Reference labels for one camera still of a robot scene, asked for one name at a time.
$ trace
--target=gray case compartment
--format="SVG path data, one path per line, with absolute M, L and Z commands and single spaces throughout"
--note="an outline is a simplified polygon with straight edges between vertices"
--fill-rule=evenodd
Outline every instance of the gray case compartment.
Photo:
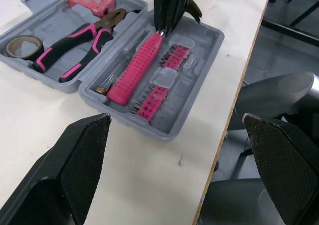
M 81 5 L 69 8 L 66 0 L 39 0 L 42 8 L 36 6 L 36 0 L 24 0 L 24 3 L 37 12 L 0 37 L 0 60 L 62 92 L 74 92 L 79 88 L 81 97 L 89 106 L 99 112 L 110 113 L 125 125 L 137 128 L 161 141 L 171 141 L 179 134 L 224 39 L 221 31 L 183 17 L 173 33 L 164 40 L 158 56 L 129 103 L 120 106 L 94 90 L 110 76 L 117 79 L 142 42 L 155 32 L 153 12 L 146 11 L 147 4 L 142 0 L 116 0 L 116 8 L 142 11 L 139 14 L 128 13 L 125 20 L 114 28 L 114 39 L 105 44 L 101 53 L 74 79 L 59 83 L 59 77 L 84 57 L 92 42 L 69 51 L 43 74 L 32 69 L 31 61 L 6 57 L 3 53 L 5 45 L 15 36 L 34 35 L 43 41 L 46 49 L 82 24 L 95 22 L 98 18 Z M 161 58 L 173 44 L 180 44 L 191 50 L 191 56 L 177 74 L 160 66 Z M 133 106 L 149 85 L 160 85 L 169 89 L 166 100 L 150 123 L 131 113 Z

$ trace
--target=tool kit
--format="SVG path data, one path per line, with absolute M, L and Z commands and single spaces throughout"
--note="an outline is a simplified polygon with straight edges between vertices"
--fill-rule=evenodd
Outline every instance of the tool kit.
M 33 15 L 0 36 L 2 62 L 157 140 L 179 134 L 224 39 L 193 0 L 21 1 Z

